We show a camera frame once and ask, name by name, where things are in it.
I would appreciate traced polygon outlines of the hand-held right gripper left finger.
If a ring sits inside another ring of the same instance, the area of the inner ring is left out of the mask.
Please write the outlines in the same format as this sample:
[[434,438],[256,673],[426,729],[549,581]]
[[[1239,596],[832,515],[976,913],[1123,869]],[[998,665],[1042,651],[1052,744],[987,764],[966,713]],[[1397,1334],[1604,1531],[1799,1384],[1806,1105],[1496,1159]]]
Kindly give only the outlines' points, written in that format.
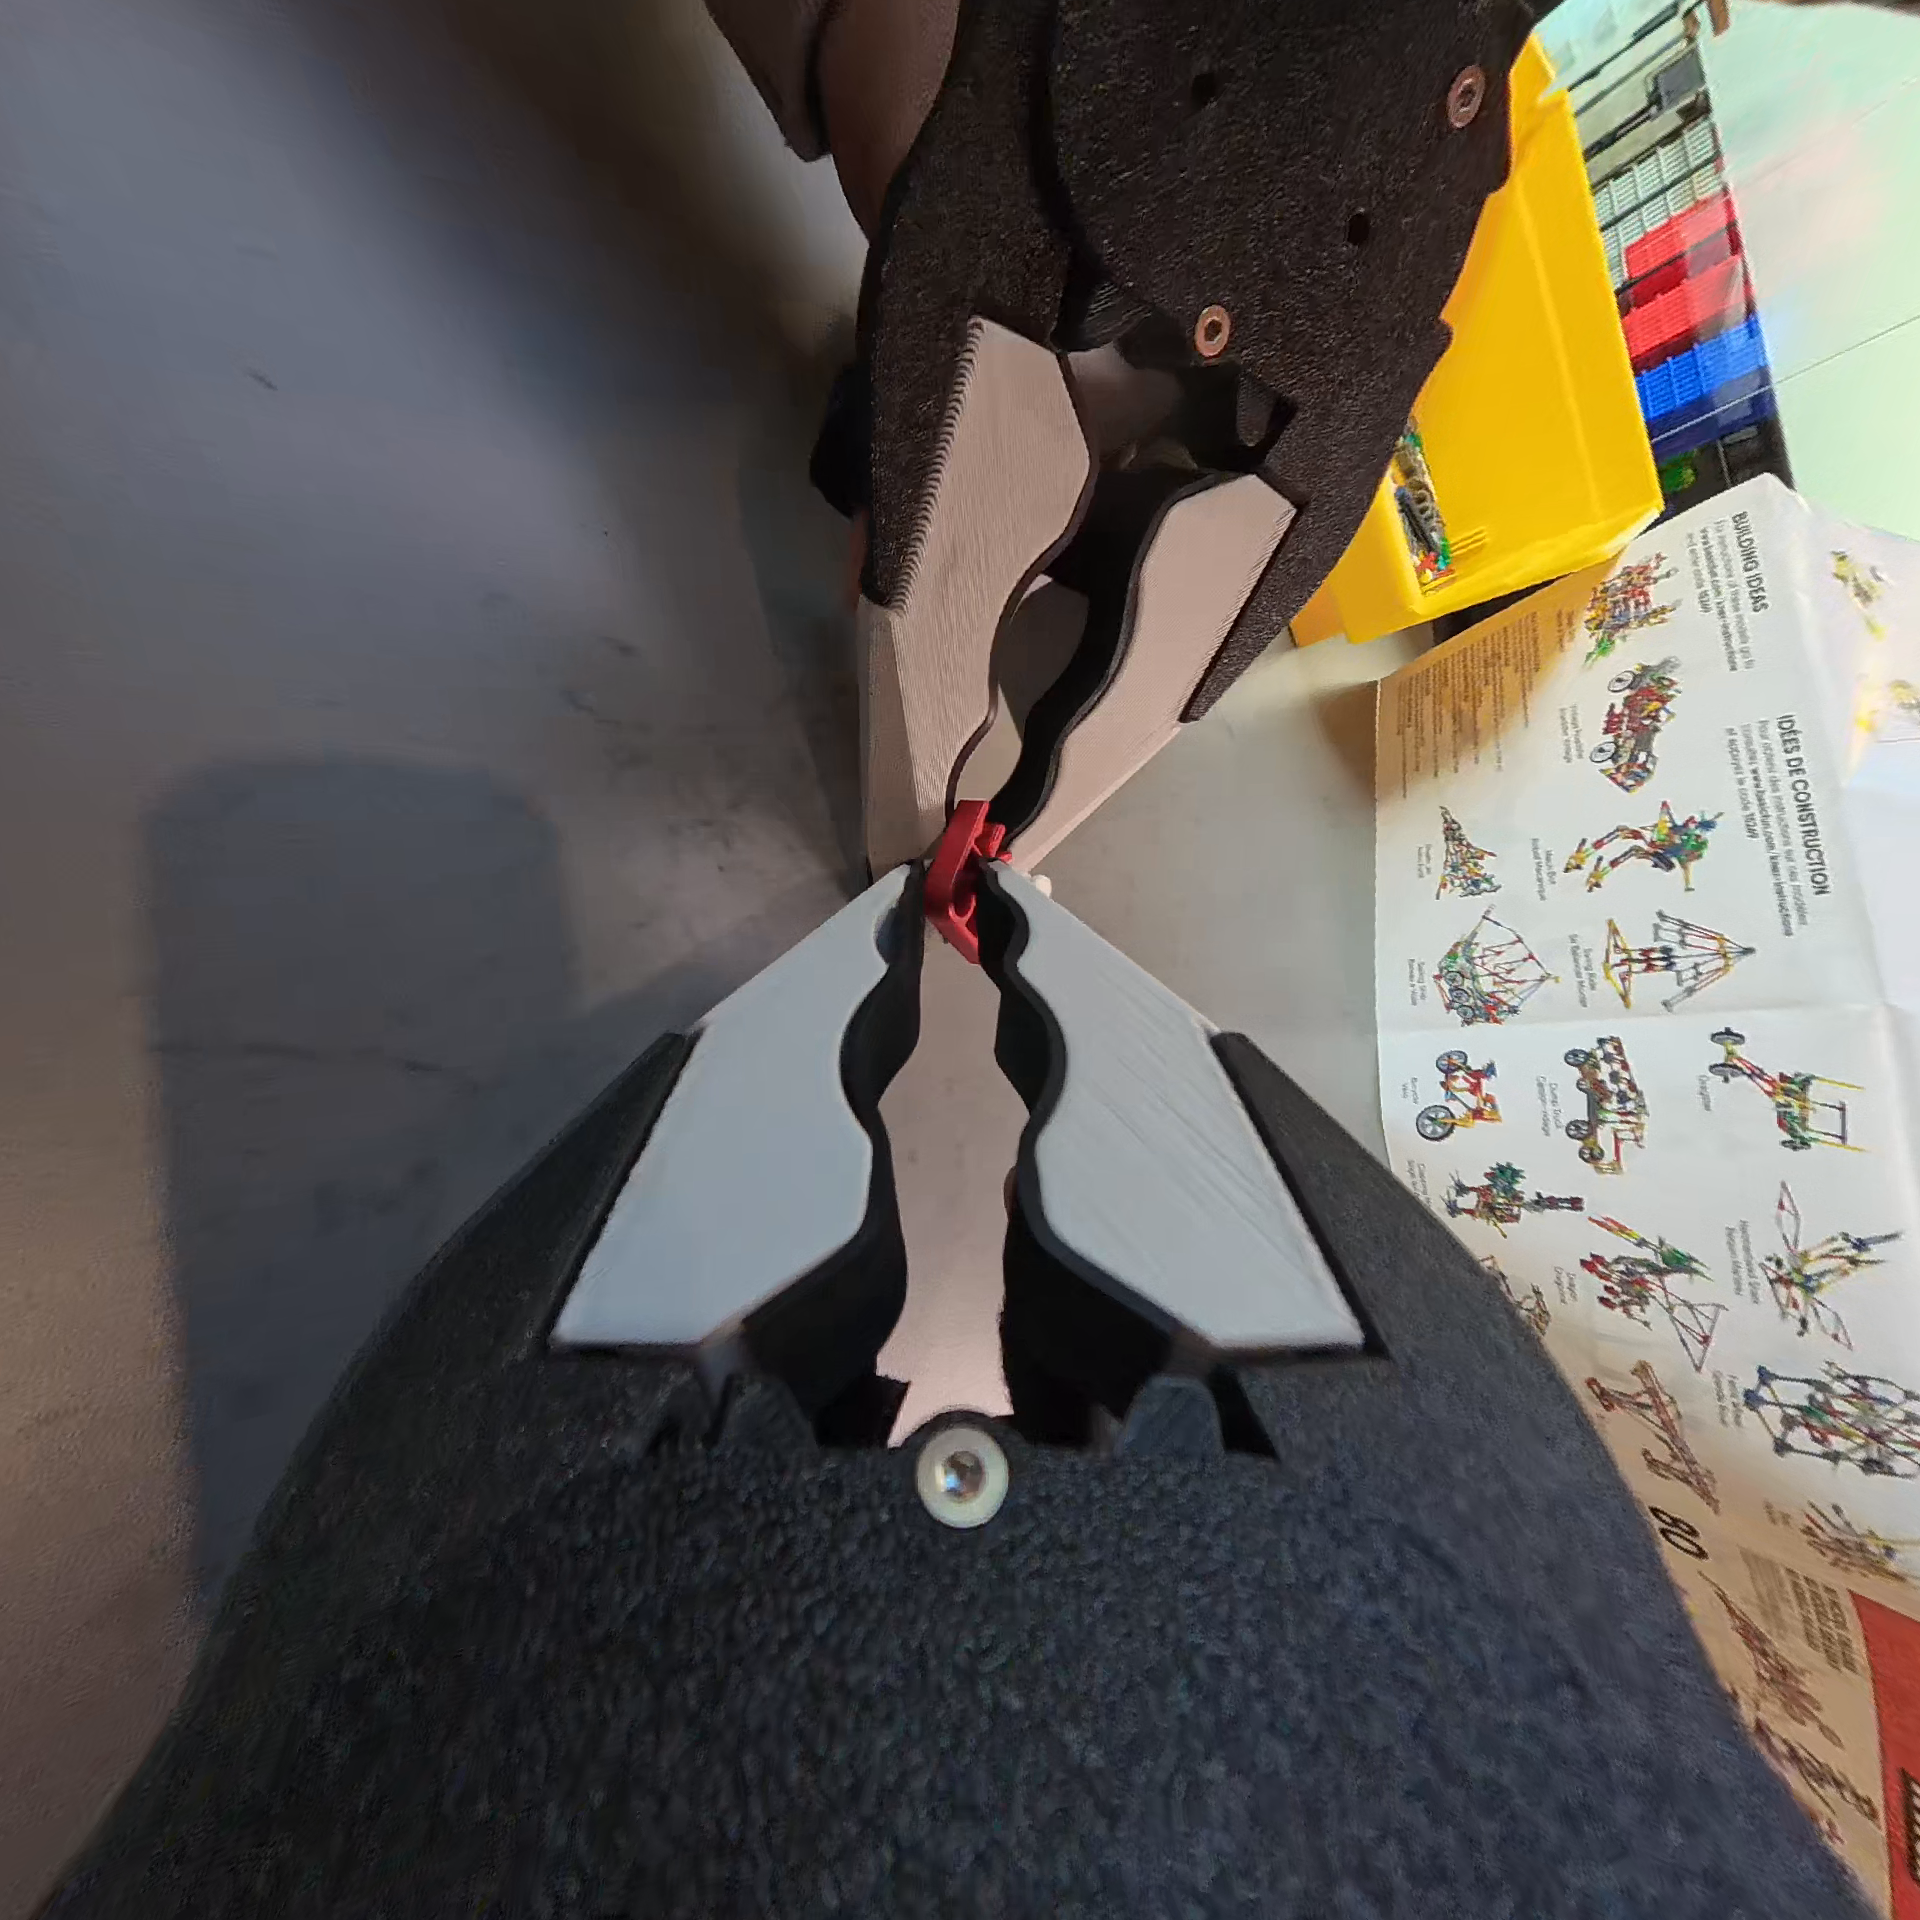
[[922,1034],[925,872],[897,865],[689,1034],[555,1346],[859,1398],[906,1307],[881,1094]]

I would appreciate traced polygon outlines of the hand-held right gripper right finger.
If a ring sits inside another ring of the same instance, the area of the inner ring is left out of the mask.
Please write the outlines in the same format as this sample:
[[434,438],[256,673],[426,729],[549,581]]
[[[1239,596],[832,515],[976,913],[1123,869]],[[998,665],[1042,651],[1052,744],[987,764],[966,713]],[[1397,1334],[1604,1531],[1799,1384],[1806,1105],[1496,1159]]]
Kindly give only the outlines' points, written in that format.
[[1024,1099],[1001,1346],[1024,1437],[1128,1427],[1192,1379],[1262,1437],[1241,1368],[1362,1355],[1362,1309],[1184,997],[1030,874],[979,877],[998,1068]]

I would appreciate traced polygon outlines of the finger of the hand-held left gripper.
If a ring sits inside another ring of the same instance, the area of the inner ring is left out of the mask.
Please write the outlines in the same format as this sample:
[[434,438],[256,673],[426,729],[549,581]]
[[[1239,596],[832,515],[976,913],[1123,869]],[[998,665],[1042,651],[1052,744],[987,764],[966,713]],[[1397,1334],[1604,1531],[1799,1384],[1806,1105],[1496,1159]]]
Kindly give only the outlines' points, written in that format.
[[868,874],[922,858],[991,732],[998,641],[1090,500],[1065,355],[969,320],[906,574],[859,596],[859,797]]
[[1018,759],[991,802],[1004,857],[1032,874],[1073,829],[1184,729],[1295,505],[1255,472],[1116,472],[1056,581],[1084,596],[1060,676],[1018,722]]

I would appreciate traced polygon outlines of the red toy connector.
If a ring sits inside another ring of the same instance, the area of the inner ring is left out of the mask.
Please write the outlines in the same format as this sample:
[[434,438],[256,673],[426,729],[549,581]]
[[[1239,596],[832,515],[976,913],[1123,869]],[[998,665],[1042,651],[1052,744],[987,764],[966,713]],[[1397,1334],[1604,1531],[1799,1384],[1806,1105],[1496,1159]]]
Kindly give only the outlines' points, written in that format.
[[925,865],[925,920],[966,963],[979,963],[979,874],[1004,858],[1007,827],[991,800],[962,800]]

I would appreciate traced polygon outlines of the yellow plastic bin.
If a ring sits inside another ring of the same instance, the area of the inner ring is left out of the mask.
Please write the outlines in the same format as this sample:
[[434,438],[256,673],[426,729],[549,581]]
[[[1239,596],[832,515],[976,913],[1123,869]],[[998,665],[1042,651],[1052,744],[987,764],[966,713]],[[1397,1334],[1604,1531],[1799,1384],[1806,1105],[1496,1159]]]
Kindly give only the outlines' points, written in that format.
[[1383,479],[1353,546],[1295,617],[1296,647],[1468,617],[1615,558],[1663,508],[1572,94],[1541,36],[1509,73],[1509,175],[1445,306],[1454,340],[1422,422],[1459,574],[1423,595]]

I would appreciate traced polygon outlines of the grey desk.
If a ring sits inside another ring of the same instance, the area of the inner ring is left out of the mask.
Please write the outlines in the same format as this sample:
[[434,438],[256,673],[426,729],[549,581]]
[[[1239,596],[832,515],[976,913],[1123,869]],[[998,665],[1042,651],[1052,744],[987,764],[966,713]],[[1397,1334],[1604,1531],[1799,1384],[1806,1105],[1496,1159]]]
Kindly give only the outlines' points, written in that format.
[[859,259],[703,2],[5,2],[5,1917],[395,1295],[859,888]]

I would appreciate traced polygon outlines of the person's left hand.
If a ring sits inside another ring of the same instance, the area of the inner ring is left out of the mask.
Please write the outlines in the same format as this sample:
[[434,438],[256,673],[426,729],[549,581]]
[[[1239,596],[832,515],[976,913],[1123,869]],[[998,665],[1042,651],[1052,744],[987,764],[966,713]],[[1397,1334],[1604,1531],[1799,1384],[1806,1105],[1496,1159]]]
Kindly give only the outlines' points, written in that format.
[[866,238],[943,84],[958,2],[708,2],[799,161],[831,158]]

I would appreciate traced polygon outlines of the pile of toy pieces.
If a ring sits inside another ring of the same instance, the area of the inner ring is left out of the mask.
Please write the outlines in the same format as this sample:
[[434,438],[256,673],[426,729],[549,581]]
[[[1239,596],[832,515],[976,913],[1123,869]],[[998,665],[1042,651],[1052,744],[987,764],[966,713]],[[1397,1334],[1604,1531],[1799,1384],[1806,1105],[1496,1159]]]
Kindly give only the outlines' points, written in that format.
[[1454,534],[1436,496],[1419,418],[1405,422],[1385,484],[1411,558],[1414,586],[1432,595],[1451,586],[1476,553],[1476,530]]

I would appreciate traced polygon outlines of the rack of coloured bins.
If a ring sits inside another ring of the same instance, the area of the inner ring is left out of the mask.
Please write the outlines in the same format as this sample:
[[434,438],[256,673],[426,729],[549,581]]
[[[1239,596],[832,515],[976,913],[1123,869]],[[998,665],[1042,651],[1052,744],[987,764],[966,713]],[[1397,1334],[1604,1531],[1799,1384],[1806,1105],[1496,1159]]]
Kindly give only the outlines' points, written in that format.
[[1663,515],[1755,477],[1791,484],[1714,99],[1727,2],[1550,2],[1601,248],[1634,365]]

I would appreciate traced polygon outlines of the toy instruction sheet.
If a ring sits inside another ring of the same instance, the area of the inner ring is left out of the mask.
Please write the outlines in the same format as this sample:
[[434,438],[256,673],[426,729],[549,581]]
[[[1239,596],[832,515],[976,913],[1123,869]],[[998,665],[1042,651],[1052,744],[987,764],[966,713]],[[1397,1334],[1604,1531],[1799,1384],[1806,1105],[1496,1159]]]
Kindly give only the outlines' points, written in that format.
[[1405,1184],[1916,1917],[1916,541],[1755,477],[1380,693]]

